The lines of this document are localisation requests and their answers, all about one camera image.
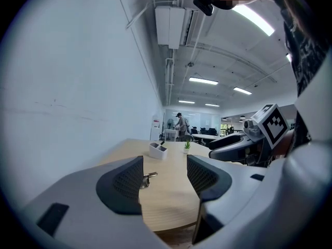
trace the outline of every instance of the black cap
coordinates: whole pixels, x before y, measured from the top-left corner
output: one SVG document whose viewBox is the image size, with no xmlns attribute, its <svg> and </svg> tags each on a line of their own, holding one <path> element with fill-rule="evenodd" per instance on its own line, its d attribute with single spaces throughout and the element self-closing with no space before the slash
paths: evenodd
<svg viewBox="0 0 332 249">
<path fill-rule="evenodd" d="M 232 1 L 218 1 L 218 0 L 208 0 L 212 5 L 223 10 L 230 10 L 234 8 Z"/>
</svg>

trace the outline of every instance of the table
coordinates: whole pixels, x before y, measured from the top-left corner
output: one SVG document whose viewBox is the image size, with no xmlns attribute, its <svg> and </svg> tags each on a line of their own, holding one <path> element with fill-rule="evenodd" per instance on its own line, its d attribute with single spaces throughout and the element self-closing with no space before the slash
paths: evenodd
<svg viewBox="0 0 332 249">
<path fill-rule="evenodd" d="M 209 139 L 209 140 L 216 140 L 221 138 L 220 136 L 216 135 L 202 135 L 202 134 L 192 134 L 192 136 L 198 139 Z"/>
<path fill-rule="evenodd" d="M 150 186 L 140 190 L 143 221 L 154 232 L 185 228 L 196 223 L 199 198 L 187 177 L 187 155 L 183 153 L 185 142 L 165 142 L 168 149 L 165 160 L 148 156 L 147 140 L 125 140 L 108 155 L 100 165 L 135 157 L 144 156 L 144 174 L 158 172 L 150 179 Z M 189 153 L 209 157 L 207 147 L 191 143 Z"/>
<path fill-rule="evenodd" d="M 166 141 L 166 136 L 167 134 L 174 134 L 174 141 L 176 141 L 176 138 L 179 136 L 179 130 L 175 130 L 175 129 L 165 129 L 164 130 L 164 137 L 165 137 L 165 141 Z"/>
</svg>

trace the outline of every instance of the linear light fixture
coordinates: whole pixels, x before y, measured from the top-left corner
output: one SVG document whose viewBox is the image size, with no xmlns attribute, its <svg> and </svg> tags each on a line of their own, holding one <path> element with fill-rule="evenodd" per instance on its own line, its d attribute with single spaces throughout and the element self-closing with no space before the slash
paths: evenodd
<svg viewBox="0 0 332 249">
<path fill-rule="evenodd" d="M 218 81 L 207 80 L 207 79 L 197 78 L 197 77 L 190 77 L 189 81 L 212 84 L 212 85 L 217 85 L 218 84 Z"/>
<path fill-rule="evenodd" d="M 251 92 L 246 91 L 246 90 L 244 90 L 244 89 L 240 89 L 240 88 L 238 88 L 238 87 L 233 88 L 233 90 L 240 91 L 240 92 L 245 93 L 245 94 L 247 94 L 247 95 L 251 95 L 251 94 L 252 94 Z"/>
<path fill-rule="evenodd" d="M 262 31 L 264 31 L 268 36 L 271 36 L 271 34 L 274 32 L 274 28 L 271 27 L 271 25 L 265 21 L 259 14 L 257 14 L 255 11 L 251 10 L 245 5 L 241 6 L 235 6 L 233 10 L 242 16 L 248 18 L 250 21 L 252 21 L 254 24 L 256 24 Z"/>
<path fill-rule="evenodd" d="M 194 104 L 194 102 L 187 102 L 187 101 L 179 101 L 181 103 L 191 103 L 191 104 Z"/>
<path fill-rule="evenodd" d="M 208 104 L 208 103 L 206 103 L 206 106 L 214 106 L 214 107 L 219 107 L 219 105 L 215 105 L 215 104 Z"/>
<path fill-rule="evenodd" d="M 286 54 L 286 57 L 289 60 L 289 62 L 291 63 L 292 62 L 292 56 L 288 53 L 288 54 Z"/>
</svg>

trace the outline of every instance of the person wearing cap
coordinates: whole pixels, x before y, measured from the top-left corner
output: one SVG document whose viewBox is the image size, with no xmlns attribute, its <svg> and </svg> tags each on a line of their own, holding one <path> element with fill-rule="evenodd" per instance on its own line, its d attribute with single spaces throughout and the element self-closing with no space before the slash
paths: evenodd
<svg viewBox="0 0 332 249">
<path fill-rule="evenodd" d="M 200 0 L 197 6 L 208 16 L 214 5 L 230 10 L 239 4 L 255 0 Z M 326 14 L 330 0 L 271 0 L 280 8 L 284 19 L 286 47 L 292 57 L 291 65 L 297 82 L 298 96 L 316 75 L 331 47 L 331 21 Z M 297 113 L 295 129 L 280 141 L 274 155 L 285 155 L 296 147 L 310 141 L 310 134 Z"/>
<path fill-rule="evenodd" d="M 176 117 L 178 117 L 178 122 L 175 126 L 179 125 L 179 128 L 180 128 L 179 140 L 181 141 L 182 138 L 184 137 L 185 133 L 186 133 L 187 126 L 186 126 L 186 123 L 185 123 L 184 119 L 182 118 L 181 113 L 177 113 Z"/>
</svg>

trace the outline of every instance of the air conditioning unit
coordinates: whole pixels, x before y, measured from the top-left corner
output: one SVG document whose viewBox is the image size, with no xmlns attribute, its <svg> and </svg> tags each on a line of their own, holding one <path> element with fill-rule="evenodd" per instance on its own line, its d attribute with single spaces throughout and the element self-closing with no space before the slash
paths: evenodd
<svg viewBox="0 0 332 249">
<path fill-rule="evenodd" d="M 191 8 L 157 6 L 158 44 L 168 45 L 170 49 L 189 44 L 197 18 L 198 11 Z"/>
</svg>

